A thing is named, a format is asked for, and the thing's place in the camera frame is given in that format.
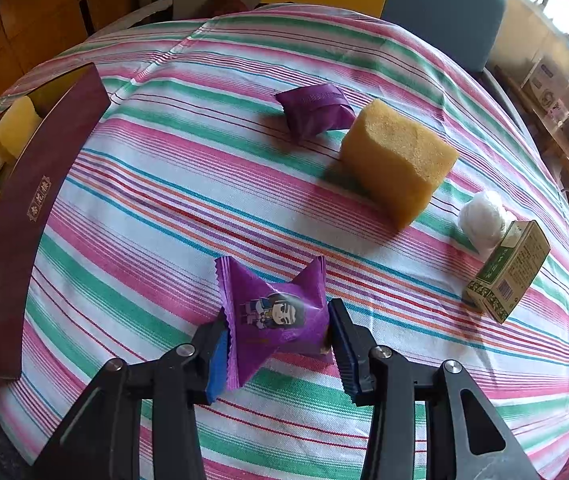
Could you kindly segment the green white medicine box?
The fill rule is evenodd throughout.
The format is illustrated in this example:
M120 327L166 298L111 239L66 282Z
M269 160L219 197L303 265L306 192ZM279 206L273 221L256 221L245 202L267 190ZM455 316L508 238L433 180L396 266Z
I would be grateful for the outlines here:
M550 252L539 222L515 221L465 293L475 307L503 324L513 313Z

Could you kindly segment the purple cartoon snack packet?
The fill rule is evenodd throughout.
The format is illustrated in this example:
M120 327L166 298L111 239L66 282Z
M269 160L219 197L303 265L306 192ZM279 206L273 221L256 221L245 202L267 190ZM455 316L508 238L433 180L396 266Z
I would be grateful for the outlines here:
M269 283L230 256L217 258L215 271L229 326L229 390L243 387L276 353L328 359L324 257L289 282Z

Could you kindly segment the yellow sponge block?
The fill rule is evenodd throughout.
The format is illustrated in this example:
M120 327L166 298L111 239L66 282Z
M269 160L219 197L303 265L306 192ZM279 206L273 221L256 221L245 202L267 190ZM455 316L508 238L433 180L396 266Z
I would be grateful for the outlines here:
M402 231L424 211L458 159L435 132L375 99L358 114L340 158Z
M0 118L1 159L13 165L41 122L29 96L15 100Z

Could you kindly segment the white plastic wrapped ball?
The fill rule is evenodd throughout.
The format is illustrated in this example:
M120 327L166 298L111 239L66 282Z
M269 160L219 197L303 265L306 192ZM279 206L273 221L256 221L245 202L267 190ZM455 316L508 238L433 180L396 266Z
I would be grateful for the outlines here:
M487 190L473 195L461 207L458 226L485 260L516 220L516 216L505 208L501 196Z

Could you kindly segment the maroon gold gift box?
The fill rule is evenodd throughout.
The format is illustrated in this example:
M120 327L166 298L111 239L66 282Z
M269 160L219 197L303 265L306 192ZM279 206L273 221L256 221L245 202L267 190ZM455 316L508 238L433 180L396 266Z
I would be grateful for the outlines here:
M42 122L0 174L0 378L22 372L30 274L64 179L110 105L96 65L86 63L28 92Z

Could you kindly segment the striped pink green bedsheet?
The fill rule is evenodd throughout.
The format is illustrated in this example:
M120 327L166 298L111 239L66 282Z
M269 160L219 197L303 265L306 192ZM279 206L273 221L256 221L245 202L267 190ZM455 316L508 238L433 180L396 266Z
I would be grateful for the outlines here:
M5 82L0 113L94 63L110 105L80 151L40 242L23 371L0 382L0 456L21 478L111 356L139 362L216 312L217 257L286 281L316 256L327 291L407 358L459 360L539 474L569 467L569 205L531 136L446 55L353 11L275 4L91 39ZM382 100L458 159L402 231L339 161L342 133L291 141L276 94L335 84ZM535 220L550 253L504 324L470 309L481 268L460 208L490 190Z

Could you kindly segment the white product box on desk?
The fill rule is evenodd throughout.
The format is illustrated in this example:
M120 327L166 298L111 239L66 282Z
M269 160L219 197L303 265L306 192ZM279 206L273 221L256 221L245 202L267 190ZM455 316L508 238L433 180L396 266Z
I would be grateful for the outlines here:
M569 90L569 73L552 58L540 55L535 58L521 89L536 106L549 112Z

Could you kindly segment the blue upholstered chair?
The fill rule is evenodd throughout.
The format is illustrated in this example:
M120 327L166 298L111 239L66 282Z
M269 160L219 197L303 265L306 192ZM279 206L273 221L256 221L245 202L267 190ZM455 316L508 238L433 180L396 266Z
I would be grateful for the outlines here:
M385 0L381 18L476 74L489 59L505 10L506 0Z

